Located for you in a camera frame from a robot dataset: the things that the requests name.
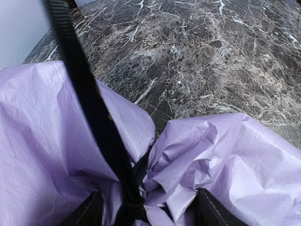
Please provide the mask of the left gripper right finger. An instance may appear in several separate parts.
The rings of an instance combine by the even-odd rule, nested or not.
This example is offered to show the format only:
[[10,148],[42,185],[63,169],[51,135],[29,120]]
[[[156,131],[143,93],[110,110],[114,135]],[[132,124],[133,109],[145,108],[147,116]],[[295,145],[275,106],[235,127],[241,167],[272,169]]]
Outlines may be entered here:
[[195,220],[197,226],[247,226],[204,188],[195,197]]

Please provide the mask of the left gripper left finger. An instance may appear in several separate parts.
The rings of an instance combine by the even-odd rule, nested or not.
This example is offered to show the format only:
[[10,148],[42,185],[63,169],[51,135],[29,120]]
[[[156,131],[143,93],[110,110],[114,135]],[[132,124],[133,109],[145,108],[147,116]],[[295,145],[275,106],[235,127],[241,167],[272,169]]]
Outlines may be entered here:
[[101,226],[103,216],[103,197],[101,191],[91,193],[58,226]]

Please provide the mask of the black printed ribbon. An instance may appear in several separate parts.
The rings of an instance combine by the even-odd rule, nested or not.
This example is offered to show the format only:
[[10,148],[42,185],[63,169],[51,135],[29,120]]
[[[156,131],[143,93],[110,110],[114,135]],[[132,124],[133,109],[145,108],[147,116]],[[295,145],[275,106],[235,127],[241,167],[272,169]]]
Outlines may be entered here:
[[131,226],[135,220],[148,222],[139,185],[146,175],[149,152],[132,167],[119,131],[101,96],[89,63],[72,24],[72,16],[63,0],[45,0],[52,29],[94,139],[107,164],[121,182],[123,204],[115,225]]

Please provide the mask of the pink wrapping paper sheet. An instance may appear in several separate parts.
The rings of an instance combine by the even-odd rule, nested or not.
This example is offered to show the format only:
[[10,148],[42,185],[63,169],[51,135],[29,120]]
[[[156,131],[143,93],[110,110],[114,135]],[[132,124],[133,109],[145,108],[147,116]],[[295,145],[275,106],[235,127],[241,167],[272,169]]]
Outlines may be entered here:
[[[247,114],[151,117],[102,83],[132,164],[149,152],[140,192],[149,226],[196,226],[207,189],[248,226],[301,223],[301,153]],[[93,192],[102,226],[114,224],[121,185],[101,155],[63,62],[0,72],[0,223],[57,226]]]

